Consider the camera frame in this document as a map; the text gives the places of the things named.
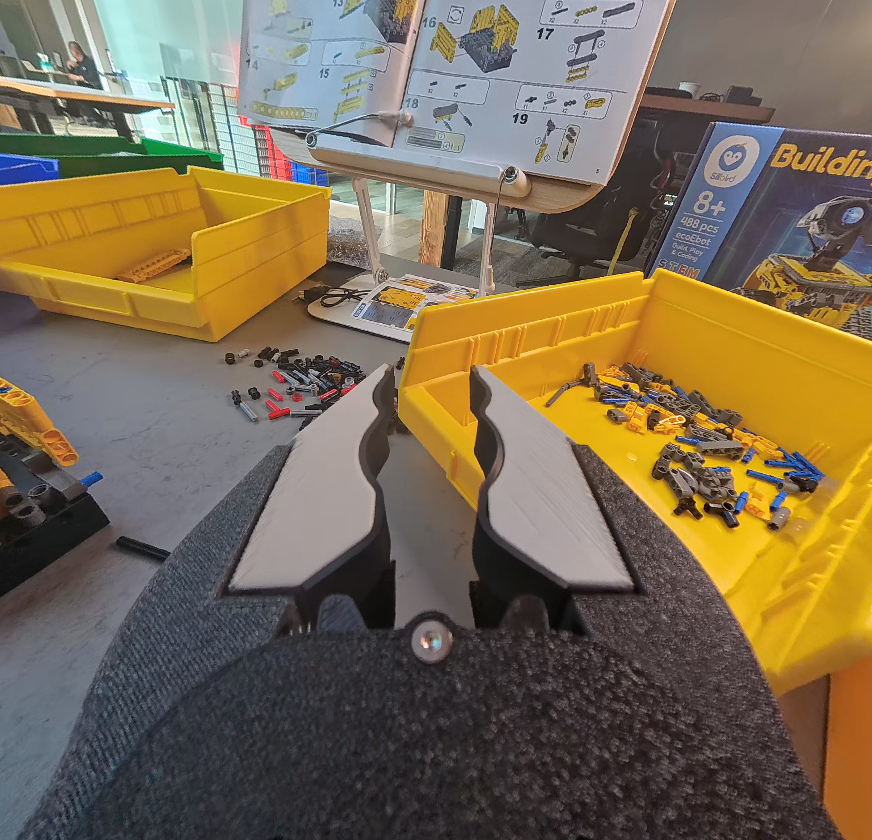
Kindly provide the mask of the large lego instruction sheet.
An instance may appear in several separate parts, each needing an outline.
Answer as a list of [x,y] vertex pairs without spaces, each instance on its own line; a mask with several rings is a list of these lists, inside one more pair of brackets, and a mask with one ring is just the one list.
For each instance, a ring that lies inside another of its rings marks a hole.
[[240,102],[328,165],[604,185],[670,0],[243,0]]

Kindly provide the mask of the clear bag of small parts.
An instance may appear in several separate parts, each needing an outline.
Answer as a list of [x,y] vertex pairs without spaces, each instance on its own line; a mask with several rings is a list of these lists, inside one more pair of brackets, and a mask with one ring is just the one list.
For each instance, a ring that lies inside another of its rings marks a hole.
[[371,271],[365,231],[359,220],[330,215],[326,260]]

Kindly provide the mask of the partly built yellow lego model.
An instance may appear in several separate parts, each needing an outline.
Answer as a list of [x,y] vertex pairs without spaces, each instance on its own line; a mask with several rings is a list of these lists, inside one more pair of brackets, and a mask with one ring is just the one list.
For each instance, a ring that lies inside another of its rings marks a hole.
[[90,493],[102,475],[75,478],[78,460],[38,400],[2,378],[2,596],[108,525]]

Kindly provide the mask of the pile of small lego pins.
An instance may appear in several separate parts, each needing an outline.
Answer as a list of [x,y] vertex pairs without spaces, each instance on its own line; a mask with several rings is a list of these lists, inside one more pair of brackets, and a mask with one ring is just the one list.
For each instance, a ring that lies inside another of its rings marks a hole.
[[337,353],[332,347],[326,352],[317,347],[311,353],[296,347],[264,347],[258,353],[243,348],[226,353],[224,360],[234,373],[213,398],[222,401],[225,411],[238,413],[247,425],[265,425],[271,445],[289,444],[384,363],[392,367],[394,376],[387,433],[411,434],[398,416],[398,381],[406,355],[398,353],[394,358],[385,344],[364,360]]

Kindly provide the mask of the black chair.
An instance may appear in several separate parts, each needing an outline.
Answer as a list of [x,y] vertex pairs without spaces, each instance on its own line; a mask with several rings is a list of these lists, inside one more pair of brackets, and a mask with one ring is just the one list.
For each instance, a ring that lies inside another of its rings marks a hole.
[[570,271],[546,278],[518,282],[520,289],[579,282],[632,272],[641,268],[636,257],[641,244],[643,212],[635,206],[595,202],[560,214],[539,214],[530,233],[530,243],[542,257],[559,258]]

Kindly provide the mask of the blue plastic storage bin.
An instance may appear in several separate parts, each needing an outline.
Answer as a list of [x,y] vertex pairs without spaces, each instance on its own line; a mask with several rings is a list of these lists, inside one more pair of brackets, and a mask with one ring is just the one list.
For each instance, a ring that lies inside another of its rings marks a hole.
[[1,186],[59,180],[56,159],[1,153]]

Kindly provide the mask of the stack of red crates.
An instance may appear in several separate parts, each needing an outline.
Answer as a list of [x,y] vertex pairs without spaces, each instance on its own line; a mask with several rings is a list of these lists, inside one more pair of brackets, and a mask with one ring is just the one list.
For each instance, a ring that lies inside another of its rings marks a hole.
[[248,126],[253,132],[260,176],[272,180],[293,181],[293,163],[277,148],[269,128],[253,124],[242,115],[238,119],[241,125]]

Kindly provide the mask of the printed lego set box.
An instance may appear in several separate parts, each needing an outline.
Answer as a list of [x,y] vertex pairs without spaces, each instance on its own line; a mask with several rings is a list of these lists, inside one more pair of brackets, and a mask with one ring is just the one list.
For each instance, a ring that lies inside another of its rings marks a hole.
[[870,134],[711,124],[658,269],[870,341]]

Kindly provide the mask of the wooden work table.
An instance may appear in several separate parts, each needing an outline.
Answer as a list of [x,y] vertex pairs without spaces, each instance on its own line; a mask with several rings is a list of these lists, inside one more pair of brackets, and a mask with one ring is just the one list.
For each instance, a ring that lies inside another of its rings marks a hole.
[[638,105],[638,114],[687,114],[708,121],[725,121],[765,125],[776,110],[772,107],[750,104],[732,104],[721,101],[703,101],[693,98],[672,97],[645,93]]
[[129,95],[100,92],[90,88],[62,85],[34,80],[1,77],[1,103],[16,110],[25,130],[40,134],[53,134],[48,115],[56,107],[67,107],[70,102],[85,104],[108,113],[116,133],[130,141],[134,135],[127,116],[160,111],[171,113],[175,104],[163,99],[142,99]]

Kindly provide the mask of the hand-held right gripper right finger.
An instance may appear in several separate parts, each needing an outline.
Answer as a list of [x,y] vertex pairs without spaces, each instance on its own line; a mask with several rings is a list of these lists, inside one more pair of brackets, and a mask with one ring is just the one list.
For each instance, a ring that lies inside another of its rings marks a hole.
[[474,564],[497,594],[632,592],[633,576],[576,444],[483,366],[470,372],[484,480]]

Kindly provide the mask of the green plastic storage bin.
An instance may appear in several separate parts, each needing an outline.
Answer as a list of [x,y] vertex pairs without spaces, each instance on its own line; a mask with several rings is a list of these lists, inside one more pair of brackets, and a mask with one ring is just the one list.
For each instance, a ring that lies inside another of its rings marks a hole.
[[134,142],[120,136],[2,133],[1,152],[55,159],[62,179],[149,169],[173,169],[185,174],[194,166],[224,169],[219,153],[148,138]]

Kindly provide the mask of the white book stand with stickers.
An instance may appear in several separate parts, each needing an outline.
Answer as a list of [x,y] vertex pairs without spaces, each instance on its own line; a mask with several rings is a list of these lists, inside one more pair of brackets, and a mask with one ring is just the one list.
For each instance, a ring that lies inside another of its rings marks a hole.
[[412,126],[386,138],[321,134],[315,148],[271,127],[289,158],[352,178],[371,275],[380,268],[367,180],[487,205],[480,296],[493,291],[491,244],[504,205],[557,213],[599,195],[614,175],[676,0],[426,0],[400,101]]

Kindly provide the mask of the metal spring clip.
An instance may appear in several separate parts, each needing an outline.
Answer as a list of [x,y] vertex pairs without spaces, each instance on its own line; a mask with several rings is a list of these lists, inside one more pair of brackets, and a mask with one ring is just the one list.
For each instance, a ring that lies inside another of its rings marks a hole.
[[500,234],[507,225],[507,220],[511,214],[511,209],[504,205],[504,199],[513,196],[513,188],[517,179],[518,171],[515,167],[508,167],[503,170],[500,176],[500,183],[497,190],[497,201],[494,211],[493,234]]
[[412,116],[411,110],[405,108],[396,111],[388,110],[376,113],[360,114],[355,117],[339,121],[334,125],[323,126],[321,128],[310,131],[305,136],[305,145],[307,148],[310,149],[315,148],[317,146],[318,137],[321,134],[334,133],[338,128],[350,126],[371,119],[377,120],[382,124],[393,126],[412,126],[414,124],[414,118]]

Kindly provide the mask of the black lego axle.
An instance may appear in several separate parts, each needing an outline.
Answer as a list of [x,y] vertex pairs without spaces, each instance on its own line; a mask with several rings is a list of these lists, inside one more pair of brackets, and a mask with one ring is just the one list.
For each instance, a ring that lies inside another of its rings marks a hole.
[[122,551],[134,553],[156,562],[165,562],[172,555],[172,551],[126,536],[117,537],[114,545]]

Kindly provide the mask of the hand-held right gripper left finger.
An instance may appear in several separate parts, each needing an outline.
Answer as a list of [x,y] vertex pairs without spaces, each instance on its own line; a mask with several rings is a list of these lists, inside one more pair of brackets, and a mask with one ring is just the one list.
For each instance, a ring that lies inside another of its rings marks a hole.
[[298,431],[228,581],[232,593],[366,595],[390,562],[384,492],[392,365]]

